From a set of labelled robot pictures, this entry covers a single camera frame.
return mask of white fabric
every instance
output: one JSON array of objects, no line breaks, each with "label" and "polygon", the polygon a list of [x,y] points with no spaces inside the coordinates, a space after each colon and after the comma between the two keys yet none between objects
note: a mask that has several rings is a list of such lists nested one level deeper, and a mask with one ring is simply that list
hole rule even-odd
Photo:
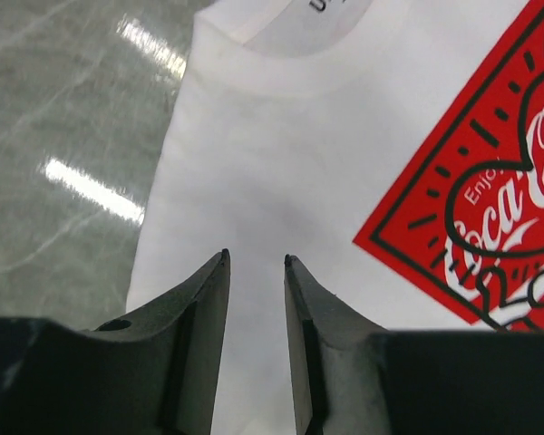
[{"label": "white fabric", "polygon": [[269,30],[288,0],[198,14],[128,309],[230,249],[214,434],[294,433],[285,254],[384,327],[468,326],[352,240],[524,3],[373,0],[322,50]]}]

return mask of screw hole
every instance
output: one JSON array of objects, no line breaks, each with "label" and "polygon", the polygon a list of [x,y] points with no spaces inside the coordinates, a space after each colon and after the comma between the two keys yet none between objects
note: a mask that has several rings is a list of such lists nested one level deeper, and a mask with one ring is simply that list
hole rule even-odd
[{"label": "screw hole", "polygon": [[99,326],[97,331],[120,331],[121,329],[127,329],[131,326],[131,322],[124,319],[115,319]]}]

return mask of gray marble surface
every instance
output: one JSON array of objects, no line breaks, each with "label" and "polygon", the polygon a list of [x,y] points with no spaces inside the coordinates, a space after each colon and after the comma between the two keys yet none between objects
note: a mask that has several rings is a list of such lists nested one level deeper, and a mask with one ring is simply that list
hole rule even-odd
[{"label": "gray marble surface", "polygon": [[210,0],[0,0],[0,315],[124,311],[145,204]]}]

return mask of coca-cola logo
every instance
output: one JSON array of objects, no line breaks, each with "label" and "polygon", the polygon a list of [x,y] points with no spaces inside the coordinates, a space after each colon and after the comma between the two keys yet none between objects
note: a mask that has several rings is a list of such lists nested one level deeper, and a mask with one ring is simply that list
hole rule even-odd
[{"label": "coca-cola logo", "polygon": [[544,329],[544,2],[501,37],[355,243],[470,324]]}]

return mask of black border line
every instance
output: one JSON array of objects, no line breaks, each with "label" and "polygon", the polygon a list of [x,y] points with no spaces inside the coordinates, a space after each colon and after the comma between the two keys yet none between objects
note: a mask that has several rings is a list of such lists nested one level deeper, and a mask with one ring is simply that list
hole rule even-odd
[{"label": "black border line", "polygon": [[379,247],[387,251],[390,255],[396,256],[397,259],[403,261],[406,265],[408,265],[409,267],[412,267],[413,269],[421,273],[426,278],[429,278],[435,285],[437,285],[441,290],[443,290],[445,294],[449,295],[450,297],[455,299],[457,302],[461,303],[465,308],[469,309],[472,313],[477,315],[480,318],[480,320],[484,321],[486,324],[488,324],[492,328],[500,329],[500,330],[505,330],[506,328],[498,324],[495,320],[493,320],[489,314],[484,313],[477,306],[472,304],[463,296],[459,295],[455,290],[452,290],[446,283],[442,282],[435,275],[427,271],[424,267],[421,267],[419,264],[415,263],[406,254],[402,253],[394,246],[391,246],[386,241],[382,240],[379,237],[379,234],[381,233],[381,231],[383,231],[385,225],[391,220],[391,217],[395,214],[395,212],[401,206],[405,198],[409,195],[411,190],[415,187],[415,185],[417,184],[417,182],[419,181],[419,179],[421,178],[425,170],[433,162],[433,160],[435,159],[439,151],[443,148],[443,146],[448,141],[448,139],[457,130],[460,124],[465,120],[467,114],[471,111],[471,109],[474,107],[474,105],[483,95],[485,90],[488,87],[490,87],[490,85],[493,83],[496,77],[498,77],[498,75],[500,74],[501,70],[503,70],[503,68],[514,56],[514,54],[516,54],[516,52],[520,49],[520,47],[532,35],[532,33],[536,30],[536,28],[540,24],[542,24],[543,21],[544,21],[544,7],[537,13],[537,15],[529,23],[528,27],[524,29],[524,31],[521,33],[518,39],[514,42],[514,44],[510,47],[510,49],[504,54],[504,56],[502,57],[498,65],[496,65],[493,71],[483,81],[480,88],[478,88],[478,90],[471,96],[470,100],[463,106],[460,113],[455,117],[453,122],[450,124],[450,127],[448,128],[448,130],[443,134],[442,138],[439,140],[439,142],[437,142],[437,144],[435,145],[433,150],[429,153],[429,155],[425,158],[421,166],[415,171],[411,180],[401,192],[401,195],[395,200],[391,208],[389,208],[389,210],[387,211],[384,218],[376,226],[374,231],[371,233],[371,236],[369,236],[369,239],[373,241],[376,245],[378,245]]}]

